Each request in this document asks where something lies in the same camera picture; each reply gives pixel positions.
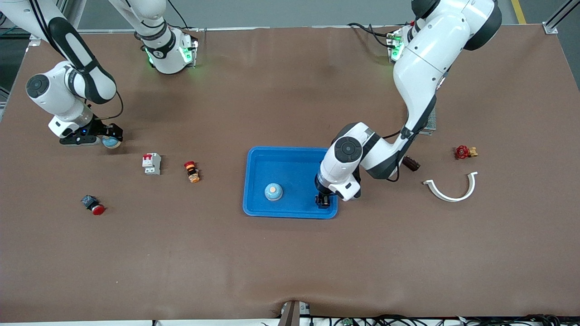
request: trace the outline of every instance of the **white circuit breaker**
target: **white circuit breaker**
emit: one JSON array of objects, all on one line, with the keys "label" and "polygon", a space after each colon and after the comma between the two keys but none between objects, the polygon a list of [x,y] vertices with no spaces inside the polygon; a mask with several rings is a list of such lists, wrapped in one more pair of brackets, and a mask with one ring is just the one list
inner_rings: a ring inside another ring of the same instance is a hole
[{"label": "white circuit breaker", "polygon": [[161,155],[157,153],[147,153],[143,156],[142,167],[145,168],[146,175],[161,174]]}]

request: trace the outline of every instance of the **blue plastic tray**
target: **blue plastic tray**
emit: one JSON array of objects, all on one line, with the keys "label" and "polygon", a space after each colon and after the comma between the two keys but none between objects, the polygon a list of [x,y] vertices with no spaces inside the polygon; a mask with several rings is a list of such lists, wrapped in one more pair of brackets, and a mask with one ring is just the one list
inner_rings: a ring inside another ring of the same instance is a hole
[{"label": "blue plastic tray", "polygon": [[[335,196],[329,208],[318,208],[314,178],[327,148],[256,146],[248,152],[244,186],[244,212],[271,218],[330,219],[338,211]],[[282,198],[269,201],[264,189],[282,187]]]}]

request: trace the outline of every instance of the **white arc-shaped object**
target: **white arc-shaped object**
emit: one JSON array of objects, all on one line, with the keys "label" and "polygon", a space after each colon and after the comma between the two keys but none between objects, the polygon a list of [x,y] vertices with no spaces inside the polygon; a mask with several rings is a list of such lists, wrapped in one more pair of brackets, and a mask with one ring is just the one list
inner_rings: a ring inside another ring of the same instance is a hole
[{"label": "white arc-shaped object", "polygon": [[437,186],[435,186],[435,182],[433,180],[427,180],[427,181],[423,182],[423,184],[428,185],[429,189],[431,189],[431,192],[435,196],[437,196],[439,199],[442,199],[442,200],[448,201],[448,202],[458,202],[458,201],[462,201],[462,200],[468,198],[469,196],[471,196],[471,194],[473,193],[473,190],[475,190],[475,175],[476,174],[477,174],[477,172],[472,172],[472,173],[467,175],[467,178],[469,179],[469,189],[467,190],[467,193],[465,193],[465,195],[463,195],[463,197],[461,197],[461,198],[451,198],[449,196],[442,194],[439,191],[439,189],[437,189]]}]

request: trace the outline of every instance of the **brown tabletop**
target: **brown tabletop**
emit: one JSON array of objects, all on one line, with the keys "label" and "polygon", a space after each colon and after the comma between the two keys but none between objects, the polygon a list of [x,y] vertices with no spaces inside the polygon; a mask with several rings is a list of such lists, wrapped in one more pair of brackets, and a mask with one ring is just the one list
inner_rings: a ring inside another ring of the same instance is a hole
[{"label": "brown tabletop", "polygon": [[[354,121],[400,128],[385,49],[346,28],[198,36],[198,67],[175,75],[133,35],[84,36],[125,102],[115,150],[58,144],[24,85],[59,57],[29,49],[0,124],[0,321],[272,317],[290,299],[339,316],[580,313],[580,95],[556,36],[503,26],[462,53],[438,130],[408,152],[420,170],[395,184],[363,173],[362,198],[332,220],[244,214],[246,154],[325,147]],[[455,160],[461,144],[479,157]],[[149,152],[161,176],[143,173]],[[421,183],[460,197],[473,171],[459,203]]]}]

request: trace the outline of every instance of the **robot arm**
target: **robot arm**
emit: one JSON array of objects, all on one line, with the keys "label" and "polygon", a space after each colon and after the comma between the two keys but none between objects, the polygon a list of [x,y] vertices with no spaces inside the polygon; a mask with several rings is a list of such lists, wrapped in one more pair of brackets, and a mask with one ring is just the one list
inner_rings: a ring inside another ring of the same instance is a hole
[{"label": "robot arm", "polygon": [[[344,201],[360,196],[360,185],[353,183],[358,166],[375,179],[390,180],[409,146],[426,126],[437,100],[435,93],[461,50],[480,48],[501,25],[501,12],[495,0],[413,0],[411,6],[416,23],[398,31],[395,34],[401,35],[398,39],[392,37],[402,45],[397,44],[390,51],[391,59],[396,57],[393,79],[407,105],[407,121],[394,143],[387,142],[362,122],[344,127],[316,176],[318,203],[328,202],[325,197],[332,193]],[[340,159],[345,154],[340,145],[344,142],[362,147],[358,161]]]},{"label": "robot arm", "polygon": [[195,66],[197,39],[171,27],[163,18],[166,0],[109,0],[133,26],[150,63],[163,74]]},{"label": "robot arm", "polygon": [[98,144],[104,136],[109,147],[122,141],[122,129],[105,126],[80,98],[96,104],[110,101],[117,92],[113,77],[101,67],[74,27],[52,0],[0,0],[0,10],[16,25],[50,43],[67,60],[32,76],[27,94],[54,115],[50,130],[68,146]]}]

